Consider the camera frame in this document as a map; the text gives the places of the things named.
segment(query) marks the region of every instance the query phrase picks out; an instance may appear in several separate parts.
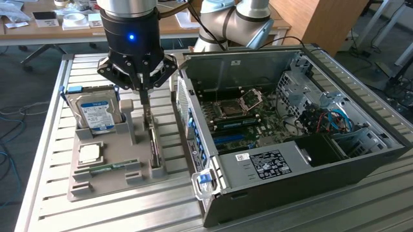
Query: wooden desk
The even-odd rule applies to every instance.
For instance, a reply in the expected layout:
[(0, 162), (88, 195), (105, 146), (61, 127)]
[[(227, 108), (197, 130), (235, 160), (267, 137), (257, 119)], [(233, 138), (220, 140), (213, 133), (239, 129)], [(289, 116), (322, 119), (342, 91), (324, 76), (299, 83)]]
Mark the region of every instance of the wooden desk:
[[(52, 11), (54, 9), (56, 6), (52, 0), (25, 2), (22, 6), (22, 11), (30, 17), (33, 17), (31, 12)], [(157, 9), (161, 12), (169, 10), (169, 8), (162, 6), (157, 6)], [(269, 34), (275, 37), (281, 37), (284, 36), (285, 30), (289, 29), (289, 25), (281, 20), (273, 9), (271, 17), (275, 22)], [(29, 25), (25, 27), (7, 29), (3, 23), (9, 23), (9, 20), (5, 17), (0, 20), (0, 46), (58, 43), (68, 44), (105, 41), (102, 28), (64, 31), (61, 26), (38, 28), (34, 21), (30, 21)], [(174, 16), (161, 19), (158, 27), (161, 39), (197, 37), (199, 29), (180, 28)]]

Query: blue cable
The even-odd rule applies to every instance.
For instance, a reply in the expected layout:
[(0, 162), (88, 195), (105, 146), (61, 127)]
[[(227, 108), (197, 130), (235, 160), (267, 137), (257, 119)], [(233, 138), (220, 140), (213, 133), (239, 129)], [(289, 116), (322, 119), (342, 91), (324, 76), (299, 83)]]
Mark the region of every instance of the blue cable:
[(343, 117), (343, 120), (344, 120), (346, 123), (348, 124), (348, 129), (350, 129), (350, 131), (351, 131), (351, 130), (352, 130), (352, 126), (351, 126), (348, 117), (346, 116), (346, 114), (343, 113), (343, 111), (339, 110), (339, 109), (334, 109), (334, 110), (331, 110), (331, 111), (328, 112), (328, 121), (330, 121), (330, 123), (331, 123), (331, 126), (338, 130), (338, 126), (336, 126), (336, 124), (335, 124), (334, 121), (332, 121), (331, 112), (339, 114), (339, 115)]
[(9, 138), (5, 142), (0, 143), (0, 144), (5, 144), (5, 143), (7, 143), (9, 141), (11, 141), (13, 139), (15, 139), (18, 135), (21, 135), (21, 133), (22, 133), (22, 131), (23, 131), (23, 128), (25, 128), (25, 125), (23, 125), (23, 122), (19, 121), (19, 120), (6, 119), (6, 118), (3, 118), (3, 117), (0, 117), (0, 119), (3, 120), (3, 121), (9, 121), (9, 122), (18, 122), (18, 123), (21, 124), (21, 128), (19, 128), (18, 133), (17, 133), (11, 138)]
[(17, 179), (17, 192), (15, 192), (15, 195), (2, 205), (0, 205), (0, 209), (2, 209), (6, 206), (6, 204), (9, 204), (10, 201), (19, 195), (21, 183), (19, 183), (19, 179), (18, 179), (18, 175), (17, 175), (17, 170), (15, 170), (15, 165), (14, 165), (13, 159), (3, 152), (0, 152), (0, 154), (3, 155), (5, 158), (9, 160), (10, 164), (11, 164), (11, 168), (13, 168), (13, 173), (14, 173), (14, 176), (15, 176), (15, 179)]

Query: blue expansion slot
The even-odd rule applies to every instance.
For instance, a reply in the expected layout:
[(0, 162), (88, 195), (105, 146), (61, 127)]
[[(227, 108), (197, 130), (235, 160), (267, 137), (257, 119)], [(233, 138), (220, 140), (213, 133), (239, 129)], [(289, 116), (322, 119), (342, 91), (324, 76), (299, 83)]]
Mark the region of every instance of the blue expansion slot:
[(232, 142), (232, 141), (240, 140), (243, 138), (244, 138), (244, 136), (241, 134), (217, 137), (217, 138), (213, 138), (213, 144), (221, 144), (221, 143)]

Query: blue cable on floor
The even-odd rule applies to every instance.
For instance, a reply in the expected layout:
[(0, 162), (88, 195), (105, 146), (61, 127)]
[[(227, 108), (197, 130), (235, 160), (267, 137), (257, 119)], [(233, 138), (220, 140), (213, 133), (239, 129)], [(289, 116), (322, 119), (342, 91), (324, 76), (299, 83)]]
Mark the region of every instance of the blue cable on floor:
[(6, 204), (18, 196), (18, 194), (21, 192), (21, 183), (19, 183), (18, 174), (17, 174), (17, 170), (15, 170), (15, 165), (14, 165), (13, 159), (3, 152), (0, 152), (0, 154), (3, 155), (5, 158), (9, 160), (10, 164), (11, 164), (11, 169), (13, 169), (13, 173), (14, 173), (14, 176), (15, 176), (15, 180), (17, 180), (17, 192), (15, 192), (15, 195), (2, 205), (0, 205), (0, 209), (2, 209), (6, 206)]
[(1, 144), (5, 144), (5, 143), (7, 143), (9, 141), (11, 141), (13, 139), (15, 139), (18, 135), (21, 135), (21, 133), (22, 133), (22, 131), (23, 131), (23, 128), (25, 128), (25, 124), (23, 124), (23, 122), (19, 121), (19, 120), (6, 119), (6, 118), (3, 118), (3, 117), (0, 117), (0, 119), (3, 120), (3, 121), (9, 121), (9, 122), (18, 122), (18, 123), (21, 124), (21, 128), (19, 128), (18, 133), (17, 133), (11, 138), (9, 138), (5, 142), (1, 143)]
[[(21, 135), (21, 133), (23, 131), (23, 128), (25, 128), (25, 124), (23, 124), (23, 122), (21, 120), (6, 119), (3, 117), (0, 117), (0, 120), (9, 121), (9, 122), (17, 122), (21, 125), (18, 133), (14, 136), (11, 136), (6, 141), (1, 142), (0, 144), (2, 145), (5, 143), (10, 142), (13, 139), (15, 139), (18, 135)], [(19, 182), (19, 178), (18, 178), (15, 164), (14, 164), (14, 161), (13, 161), (11, 157), (5, 152), (0, 152), (0, 154), (5, 156), (5, 159), (7, 159), (10, 165), (11, 165), (11, 170), (13, 170), (13, 173), (14, 173), (14, 176), (15, 176), (15, 180), (17, 180), (17, 191), (15, 191), (15, 194), (2, 205), (0, 205), (0, 210), (1, 210), (13, 201), (13, 199), (19, 195), (19, 192), (21, 192), (21, 182)]]

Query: hard drive label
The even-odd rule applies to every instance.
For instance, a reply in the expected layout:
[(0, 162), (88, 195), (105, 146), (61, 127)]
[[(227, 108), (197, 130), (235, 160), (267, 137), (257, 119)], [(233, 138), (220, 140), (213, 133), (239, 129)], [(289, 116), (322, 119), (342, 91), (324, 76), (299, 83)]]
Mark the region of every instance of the hard drive label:
[(110, 129), (114, 125), (109, 112), (109, 104), (106, 101), (84, 103), (80, 105), (89, 128), (94, 131)]
[(249, 155), (249, 159), (261, 180), (291, 172), (279, 150)]

